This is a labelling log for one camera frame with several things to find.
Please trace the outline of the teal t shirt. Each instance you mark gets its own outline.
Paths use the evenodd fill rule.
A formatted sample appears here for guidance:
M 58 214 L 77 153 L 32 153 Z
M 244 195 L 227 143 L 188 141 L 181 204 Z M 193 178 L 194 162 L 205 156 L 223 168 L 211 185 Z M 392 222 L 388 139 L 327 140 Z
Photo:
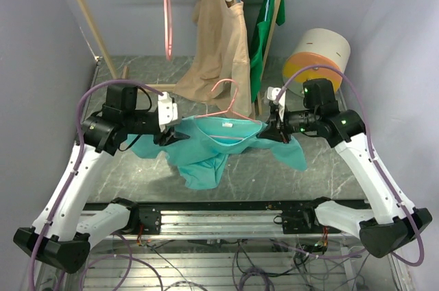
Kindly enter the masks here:
M 164 152 L 167 162 L 176 166 L 189 189 L 216 188 L 222 178 L 227 160 L 249 148 L 270 150 L 280 162 L 299 171 L 307 169 L 304 152 L 297 140 L 288 143 L 260 139 L 257 135 L 267 127 L 263 122 L 222 117 L 186 117 L 175 125 L 176 132 L 187 139 L 159 146 L 152 135 L 128 135 L 131 151 L 141 159 L 155 159 Z

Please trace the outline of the pink wire hanger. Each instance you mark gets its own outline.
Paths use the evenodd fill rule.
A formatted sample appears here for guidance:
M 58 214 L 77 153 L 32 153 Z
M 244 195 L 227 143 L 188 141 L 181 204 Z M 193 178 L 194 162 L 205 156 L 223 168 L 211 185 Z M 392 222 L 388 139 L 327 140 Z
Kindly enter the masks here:
M 238 113 L 237 111 L 234 110 L 233 106 L 234 106 L 237 94 L 239 92 L 239 85 L 238 85 L 238 83 L 235 80 L 233 80 L 231 78 L 224 78 L 224 79 L 218 80 L 215 83 L 215 85 L 213 86 L 213 88 L 211 89 L 211 92 L 214 92 L 216 90 L 216 88 L 220 84 L 222 84 L 224 82 L 230 82 L 231 84 L 234 85 L 234 89 L 235 89 L 234 93 L 233 93 L 233 96 L 232 96 L 232 99 L 230 100 L 230 104 L 228 105 L 227 109 L 226 110 L 221 110 L 221 111 L 218 111 L 218 112 L 214 112 L 214 113 L 207 113 L 207 114 L 204 114 L 204 115 L 196 115 L 194 118 L 195 119 L 199 119 L 199 118 L 205 118 L 205 117 L 217 117 L 219 115 L 226 116 L 228 113 L 231 113 L 232 115 L 235 115 L 237 117 L 240 117 L 240 118 L 248 120 L 248 121 L 251 121 L 254 124 L 261 124 L 260 121 L 252 119 L 252 118 L 250 118 L 248 116 L 242 115 L 241 113 Z

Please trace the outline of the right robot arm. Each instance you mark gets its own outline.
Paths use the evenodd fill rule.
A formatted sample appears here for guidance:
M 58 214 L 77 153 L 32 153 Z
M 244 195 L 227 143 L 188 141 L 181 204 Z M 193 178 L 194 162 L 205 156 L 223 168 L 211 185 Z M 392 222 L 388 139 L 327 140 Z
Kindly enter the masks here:
M 367 138 L 361 117 L 353 110 L 339 109 L 327 79 L 308 80 L 303 90 L 304 110 L 289 111 L 282 90 L 267 89 L 270 116 L 259 138 L 287 144 L 294 133 L 309 133 L 325 139 L 350 168 L 370 205 L 355 209 L 321 197 L 307 203 L 303 227 L 310 233 L 325 226 L 348 233 L 376 258 L 414 241 L 431 223 L 432 216 L 428 209 L 416 208 L 388 174 Z

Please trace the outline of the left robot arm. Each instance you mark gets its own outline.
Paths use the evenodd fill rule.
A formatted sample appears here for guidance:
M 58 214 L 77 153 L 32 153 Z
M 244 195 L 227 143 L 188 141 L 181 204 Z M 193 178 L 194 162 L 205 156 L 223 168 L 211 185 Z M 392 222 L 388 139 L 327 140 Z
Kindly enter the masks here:
M 128 135 L 151 135 L 155 144 L 167 146 L 185 139 L 174 129 L 180 120 L 168 92 L 134 80 L 105 81 L 88 90 L 76 107 L 78 136 L 56 190 L 33 224 L 17 229 L 13 238 L 30 256 L 30 268 L 40 261 L 73 274 L 104 238 L 137 231 L 139 206 L 123 198 L 87 220 L 80 216 L 99 171 Z

